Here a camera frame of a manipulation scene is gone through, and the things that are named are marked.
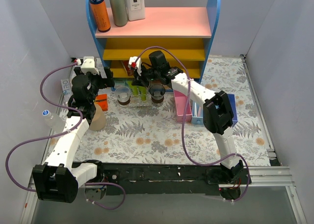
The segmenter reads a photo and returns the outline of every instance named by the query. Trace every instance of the blue shelf frame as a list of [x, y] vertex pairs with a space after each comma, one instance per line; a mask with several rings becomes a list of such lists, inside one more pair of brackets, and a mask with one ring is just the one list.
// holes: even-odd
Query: blue shelf frame
[[[207, 1], [206, 9], [207, 9], [207, 15], [208, 15], [209, 26], [210, 26], [210, 31], [211, 31], [211, 38], [203, 39], [204, 51], [206, 52], [206, 54], [205, 54], [205, 61], [200, 61], [201, 77], [199, 79], [199, 82], [201, 82], [202, 80], [206, 63], [210, 54], [210, 49], [211, 49], [211, 46], [215, 37], [215, 33], [217, 30], [219, 15], [220, 15], [220, 4], [221, 4], [221, 0], [208, 0]], [[87, 17], [88, 26], [92, 34], [93, 40], [95, 42], [98, 54], [100, 56], [100, 59], [102, 61], [104, 68], [108, 69], [110, 68], [111, 61], [103, 60], [103, 55], [104, 55], [107, 39], [96, 38], [97, 26], [96, 26], [95, 19], [93, 17], [93, 13], [90, 9], [89, 0], [85, 0], [85, 7], [86, 7], [86, 17]]]

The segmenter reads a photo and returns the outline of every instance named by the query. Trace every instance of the orange bottle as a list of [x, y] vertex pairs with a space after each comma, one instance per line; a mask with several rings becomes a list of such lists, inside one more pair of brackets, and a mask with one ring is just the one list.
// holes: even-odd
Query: orange bottle
[[105, 0], [89, 0], [89, 3], [94, 14], [98, 31], [109, 31], [111, 26]]

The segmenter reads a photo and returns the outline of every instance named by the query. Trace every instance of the shelf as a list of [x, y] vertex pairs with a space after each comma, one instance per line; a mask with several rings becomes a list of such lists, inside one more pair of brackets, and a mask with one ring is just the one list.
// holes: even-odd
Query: shelf
[[[171, 67], [179, 67], [181, 66], [176, 61], [169, 62]], [[183, 61], [184, 66], [187, 68], [190, 77], [199, 79], [201, 77], [200, 67], [198, 61]], [[123, 68], [121, 62], [119, 60], [114, 60], [111, 62], [110, 70], [113, 72], [114, 78], [133, 78], [132, 76], [128, 76], [125, 69]]]
[[111, 8], [107, 8], [111, 29], [96, 31], [96, 38], [185, 37], [211, 38], [206, 7], [146, 7], [146, 18], [114, 25]]
[[[138, 56], [149, 46], [162, 46], [179, 60], [205, 60], [204, 44], [201, 38], [109, 38], [106, 42], [104, 60], [129, 60]], [[141, 59], [147, 61], [148, 55], [158, 49], [146, 51]], [[175, 60], [163, 51], [168, 61]]]

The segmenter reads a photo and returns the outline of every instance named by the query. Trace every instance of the white wall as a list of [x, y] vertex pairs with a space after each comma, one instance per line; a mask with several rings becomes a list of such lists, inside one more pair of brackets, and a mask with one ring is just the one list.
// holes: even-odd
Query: white wall
[[246, 54], [274, 0], [221, 0], [217, 31], [210, 54]]
[[[85, 0], [40, 2], [70, 56], [98, 56], [86, 21]], [[246, 54], [273, 2], [274, 0], [222, 0], [218, 31], [210, 54]], [[145, 0], [147, 7], [205, 7], [206, 3], [207, 0]]]
[[314, 223], [314, 3], [275, 0], [247, 55], [277, 155]]
[[[41, 117], [44, 109], [55, 111], [39, 94], [41, 79], [51, 70], [70, 62], [39, 0], [0, 0], [0, 219], [18, 223], [26, 191], [16, 187], [5, 172], [4, 161], [16, 144], [50, 132]], [[52, 76], [44, 91], [57, 101], [60, 78]], [[27, 144], [13, 153], [14, 177], [27, 186], [32, 167], [41, 162], [47, 141]]]

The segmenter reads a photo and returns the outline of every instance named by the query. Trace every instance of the floral tablecloth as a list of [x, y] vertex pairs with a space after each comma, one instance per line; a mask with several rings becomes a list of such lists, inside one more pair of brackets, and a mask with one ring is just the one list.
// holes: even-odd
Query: floral tablecloth
[[[215, 91], [232, 93], [236, 98], [238, 123], [233, 135], [238, 153], [251, 166], [269, 166], [261, 122], [252, 100], [248, 80], [239, 58], [213, 58], [206, 65], [201, 84]], [[159, 108], [122, 108], [110, 89], [106, 126], [99, 132], [88, 130], [75, 154], [75, 161], [97, 159], [109, 163], [191, 164], [181, 140], [181, 124], [176, 122], [173, 93], [166, 93]], [[57, 140], [51, 140], [49, 152]], [[220, 159], [214, 136], [204, 126], [185, 124], [185, 144], [199, 163]]]

